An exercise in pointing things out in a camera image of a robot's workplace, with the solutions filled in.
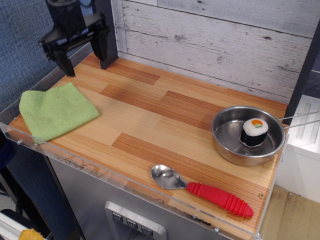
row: button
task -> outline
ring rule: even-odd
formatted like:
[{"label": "button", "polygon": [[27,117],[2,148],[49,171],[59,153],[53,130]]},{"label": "button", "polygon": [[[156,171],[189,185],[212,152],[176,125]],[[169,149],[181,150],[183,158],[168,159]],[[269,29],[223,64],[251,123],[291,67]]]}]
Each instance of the button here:
[{"label": "button", "polygon": [[115,212],[112,212],[112,216],[113,216],[113,218],[116,220],[116,221],[118,221],[118,222],[123,222],[124,220],[123,220],[123,218],[122,218],[122,216],[121,215],[119,215],[118,213],[115,213]]},{"label": "button", "polygon": [[138,229],[138,224],[136,224],[134,221],[131,221],[131,220],[127,219],[126,223],[130,228]]},{"label": "button", "polygon": [[150,237],[152,237],[154,235],[152,230],[150,230],[149,228],[146,228],[145,226],[141,226],[141,230],[142,230],[142,233],[144,233],[145,235],[148,235]]}]

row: button panel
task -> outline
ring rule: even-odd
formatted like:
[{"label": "button panel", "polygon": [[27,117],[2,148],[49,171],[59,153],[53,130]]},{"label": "button panel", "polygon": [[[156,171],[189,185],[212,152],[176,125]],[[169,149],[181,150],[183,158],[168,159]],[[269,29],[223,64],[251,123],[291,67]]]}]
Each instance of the button panel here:
[{"label": "button panel", "polygon": [[111,226],[116,226],[118,223],[121,223],[127,225],[132,230],[150,237],[150,239],[167,240],[166,228],[145,216],[112,201],[105,202],[104,210]]}]

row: red handle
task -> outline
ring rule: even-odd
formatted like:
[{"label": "red handle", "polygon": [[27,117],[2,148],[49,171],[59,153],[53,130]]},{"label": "red handle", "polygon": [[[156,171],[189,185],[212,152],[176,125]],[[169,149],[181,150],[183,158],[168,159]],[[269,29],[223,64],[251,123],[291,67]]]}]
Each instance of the red handle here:
[{"label": "red handle", "polygon": [[248,203],[236,197],[235,195],[214,186],[189,182],[186,186],[186,189],[189,192],[207,199],[210,202],[240,217],[250,218],[254,215],[254,211],[251,209]]}]

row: metal spoon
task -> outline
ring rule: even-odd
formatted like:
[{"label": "metal spoon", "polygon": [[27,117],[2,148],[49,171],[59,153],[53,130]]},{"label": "metal spoon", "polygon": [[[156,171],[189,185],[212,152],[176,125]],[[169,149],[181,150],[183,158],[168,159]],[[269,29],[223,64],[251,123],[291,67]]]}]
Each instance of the metal spoon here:
[{"label": "metal spoon", "polygon": [[151,168],[153,180],[163,189],[187,189],[189,192],[209,200],[223,209],[240,217],[252,217],[251,207],[235,195],[214,186],[196,182],[186,182],[175,170],[165,165],[155,165]]}]

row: orange filling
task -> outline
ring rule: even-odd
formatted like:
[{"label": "orange filling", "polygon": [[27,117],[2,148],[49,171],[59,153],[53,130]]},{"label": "orange filling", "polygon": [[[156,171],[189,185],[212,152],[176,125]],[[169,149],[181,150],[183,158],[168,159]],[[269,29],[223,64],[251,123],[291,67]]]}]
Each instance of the orange filling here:
[{"label": "orange filling", "polygon": [[255,126],[256,128],[261,128],[263,126],[263,123],[260,120],[252,120],[251,121],[252,125]]}]

